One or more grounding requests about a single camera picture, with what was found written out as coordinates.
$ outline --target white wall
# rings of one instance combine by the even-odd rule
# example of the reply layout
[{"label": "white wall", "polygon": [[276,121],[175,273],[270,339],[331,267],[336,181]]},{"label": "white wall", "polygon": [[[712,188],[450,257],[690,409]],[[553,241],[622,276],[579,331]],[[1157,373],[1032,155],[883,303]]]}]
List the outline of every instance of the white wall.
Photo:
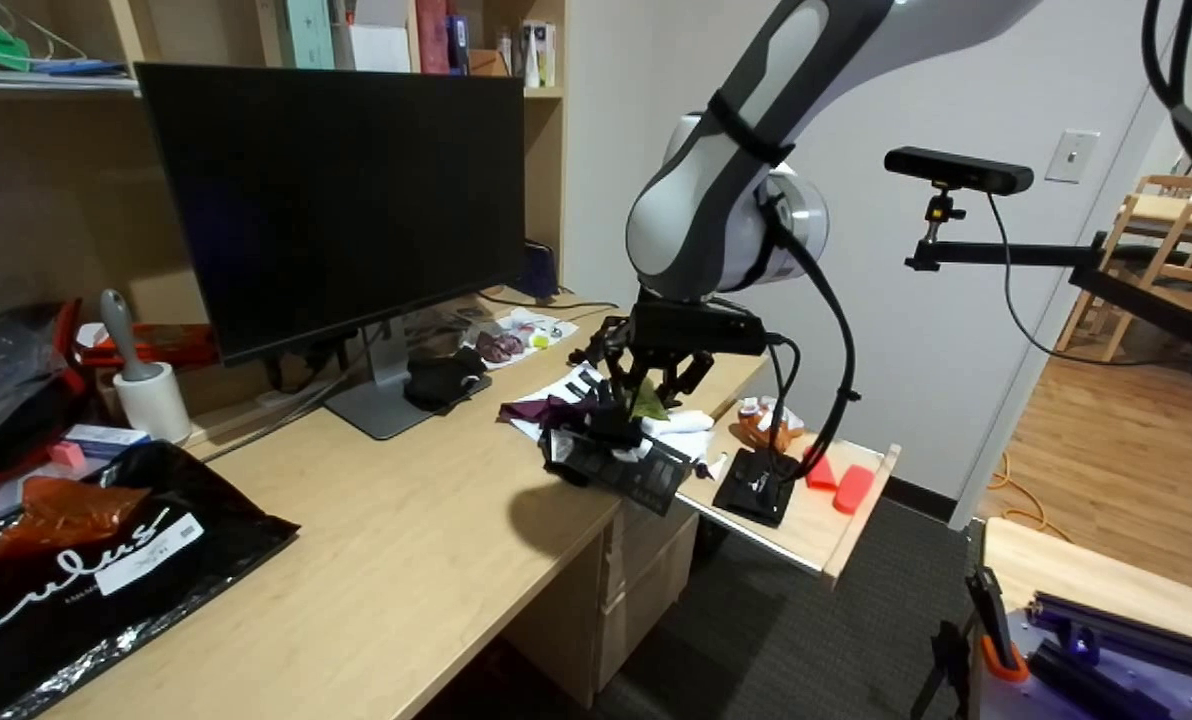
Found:
[{"label": "white wall", "polygon": [[[770,0],[600,0],[571,5],[568,229],[563,283],[631,299],[618,249],[631,195],[667,127],[723,82]],[[1001,267],[916,276],[899,260],[922,232],[928,185],[883,174],[895,146],[994,155],[1043,174],[1061,127],[1100,133],[1084,185],[1037,185],[1001,201],[1015,243],[1084,243],[1131,185],[1160,116],[1145,104],[1135,7],[1123,0],[1043,0],[1007,37],[911,66],[832,104],[792,153],[832,204],[823,267],[859,339],[856,405],[842,435],[904,445],[899,477],[976,509],[1015,415],[1043,368],[1007,326]],[[980,195],[945,235],[994,241]],[[838,373],[838,339],[810,283],[740,296],[809,354],[792,409],[814,423]],[[1043,339],[1072,291],[1061,273],[1015,273],[1015,308]]]}]

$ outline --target wooden desk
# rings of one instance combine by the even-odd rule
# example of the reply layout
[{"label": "wooden desk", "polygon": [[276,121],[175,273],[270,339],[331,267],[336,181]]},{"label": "wooden desk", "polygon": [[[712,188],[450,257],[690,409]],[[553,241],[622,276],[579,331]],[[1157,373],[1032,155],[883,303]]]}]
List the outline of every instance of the wooden desk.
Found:
[{"label": "wooden desk", "polygon": [[[490,378],[450,415],[376,445],[310,414],[211,467],[300,540],[50,709],[50,715],[413,715],[618,516],[544,471],[503,399],[563,378],[568,349]],[[761,362],[718,356],[718,414]]]}]

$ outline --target computer monitor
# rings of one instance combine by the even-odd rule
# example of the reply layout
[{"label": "computer monitor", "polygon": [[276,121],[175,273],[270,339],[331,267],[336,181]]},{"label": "computer monitor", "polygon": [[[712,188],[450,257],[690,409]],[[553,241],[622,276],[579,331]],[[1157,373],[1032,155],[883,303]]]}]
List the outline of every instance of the computer monitor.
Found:
[{"label": "computer monitor", "polygon": [[222,366],[521,276],[521,82],[198,66],[135,82]]}]

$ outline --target monitor stand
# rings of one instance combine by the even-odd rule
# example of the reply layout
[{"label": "monitor stand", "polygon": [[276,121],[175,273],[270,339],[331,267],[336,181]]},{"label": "monitor stand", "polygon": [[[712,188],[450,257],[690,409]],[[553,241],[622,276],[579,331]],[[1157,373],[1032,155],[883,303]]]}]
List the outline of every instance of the monitor stand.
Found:
[{"label": "monitor stand", "polygon": [[368,379],[329,396],[324,409],[356,423],[372,439],[391,439],[432,420],[432,414],[403,399],[403,383],[409,383],[403,326],[401,320],[372,326],[360,331],[360,339],[368,354]]}]

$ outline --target black bag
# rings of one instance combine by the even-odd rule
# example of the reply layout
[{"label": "black bag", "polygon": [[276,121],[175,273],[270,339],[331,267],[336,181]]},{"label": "black bag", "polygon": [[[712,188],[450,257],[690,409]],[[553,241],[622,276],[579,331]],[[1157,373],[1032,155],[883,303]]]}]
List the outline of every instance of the black bag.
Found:
[{"label": "black bag", "polygon": [[0,561],[0,715],[34,715],[295,540],[175,445],[129,447],[101,488],[147,496],[101,545]]}]

